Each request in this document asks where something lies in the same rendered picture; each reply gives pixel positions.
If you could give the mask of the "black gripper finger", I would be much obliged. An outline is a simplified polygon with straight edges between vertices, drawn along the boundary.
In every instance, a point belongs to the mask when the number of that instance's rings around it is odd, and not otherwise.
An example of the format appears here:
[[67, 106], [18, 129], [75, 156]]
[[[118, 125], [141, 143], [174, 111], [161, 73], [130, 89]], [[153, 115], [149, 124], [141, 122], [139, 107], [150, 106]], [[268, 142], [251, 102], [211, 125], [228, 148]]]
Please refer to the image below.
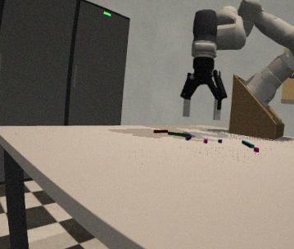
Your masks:
[[198, 78], [199, 78], [198, 74], [196, 74], [195, 77], [193, 78], [193, 74], [188, 73], [187, 80], [185, 82], [185, 85], [183, 86], [183, 91], [181, 92], [180, 97], [184, 99], [183, 101], [183, 116], [184, 117], [189, 117], [191, 96], [194, 94], [197, 87], [200, 86], [200, 84], [197, 84], [196, 82]]
[[[220, 76], [220, 71], [219, 70], [211, 71], [211, 75], [214, 76], [215, 83], [214, 83], [213, 79], [211, 79], [209, 81], [204, 74], [201, 74], [201, 77], [203, 78], [203, 80], [205, 81], [205, 83], [208, 85], [209, 89], [213, 93], [213, 95], [215, 97], [214, 99], [216, 99], [215, 104], [214, 104], [213, 120], [220, 120], [221, 102], [224, 98], [227, 98], [227, 93], [225, 91], [225, 88], [224, 88], [224, 85], [223, 85], [223, 82], [222, 82], [222, 79]], [[215, 86], [215, 84], [216, 84], [216, 86]]]

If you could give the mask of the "turquoise rod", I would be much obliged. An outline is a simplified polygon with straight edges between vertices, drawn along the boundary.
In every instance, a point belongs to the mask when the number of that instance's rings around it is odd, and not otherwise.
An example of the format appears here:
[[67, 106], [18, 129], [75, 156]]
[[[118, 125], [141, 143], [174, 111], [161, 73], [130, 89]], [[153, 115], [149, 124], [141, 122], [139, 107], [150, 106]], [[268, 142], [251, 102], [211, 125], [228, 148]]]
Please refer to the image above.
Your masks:
[[247, 142], [245, 140], [242, 140], [242, 144], [244, 144], [244, 145], [246, 145], [246, 146], [248, 146], [250, 148], [254, 148], [254, 146], [255, 146], [255, 145], [253, 145], [253, 144], [251, 144], [251, 143], [249, 143], [249, 142]]

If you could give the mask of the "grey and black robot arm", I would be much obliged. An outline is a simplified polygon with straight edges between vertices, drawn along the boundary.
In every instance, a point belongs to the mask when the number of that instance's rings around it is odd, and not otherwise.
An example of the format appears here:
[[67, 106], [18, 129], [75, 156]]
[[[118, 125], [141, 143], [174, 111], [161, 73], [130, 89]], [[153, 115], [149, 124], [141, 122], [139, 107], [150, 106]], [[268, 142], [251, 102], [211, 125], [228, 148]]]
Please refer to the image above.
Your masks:
[[248, 81], [243, 81], [258, 101], [270, 108], [268, 103], [277, 89], [294, 73], [294, 26], [262, 11], [264, 8], [259, 0], [242, 0], [238, 10], [227, 6], [217, 13], [211, 9], [197, 11], [192, 56], [215, 58], [216, 50], [240, 50], [255, 25], [262, 34], [290, 49], [276, 57], [267, 66], [269, 69], [265, 67]]

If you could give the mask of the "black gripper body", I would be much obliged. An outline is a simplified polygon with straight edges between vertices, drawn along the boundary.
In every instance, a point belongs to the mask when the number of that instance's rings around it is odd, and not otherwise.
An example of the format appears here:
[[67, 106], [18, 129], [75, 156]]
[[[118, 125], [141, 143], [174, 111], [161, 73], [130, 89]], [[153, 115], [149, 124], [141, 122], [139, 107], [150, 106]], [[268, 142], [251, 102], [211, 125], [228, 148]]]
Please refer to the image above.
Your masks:
[[215, 60], [211, 57], [195, 57], [193, 59], [193, 77], [198, 74], [199, 78], [197, 79], [197, 84], [206, 84], [203, 78], [201, 77], [201, 73], [206, 76], [206, 78], [210, 81], [212, 79], [211, 71], [213, 71], [215, 65]]

